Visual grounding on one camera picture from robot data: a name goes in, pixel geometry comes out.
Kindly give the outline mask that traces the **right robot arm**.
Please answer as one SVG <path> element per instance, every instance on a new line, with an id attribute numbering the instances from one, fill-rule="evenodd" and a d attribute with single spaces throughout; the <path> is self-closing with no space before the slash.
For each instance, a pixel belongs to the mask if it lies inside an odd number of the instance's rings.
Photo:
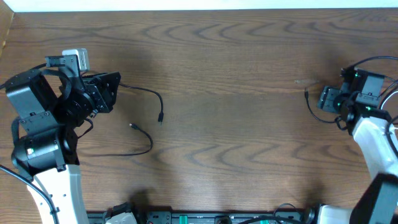
<path id="1" fill-rule="evenodd" d="M 394 118 L 379 107 L 384 75 L 356 66 L 341 71 L 339 88 L 325 86 L 317 108 L 360 147 L 372 182 L 352 209 L 322 205 L 317 223 L 392 223 L 397 208 L 397 137 Z"/>

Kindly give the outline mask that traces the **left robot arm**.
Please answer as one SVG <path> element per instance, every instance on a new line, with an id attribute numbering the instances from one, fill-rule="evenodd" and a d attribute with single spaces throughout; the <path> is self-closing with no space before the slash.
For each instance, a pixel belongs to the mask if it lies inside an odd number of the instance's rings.
<path id="1" fill-rule="evenodd" d="M 10 78 L 6 95 L 18 113 L 12 123 L 12 163 L 27 183 L 43 223 L 88 223 L 75 128 L 109 113 L 118 72 L 70 77 L 30 69 Z"/>

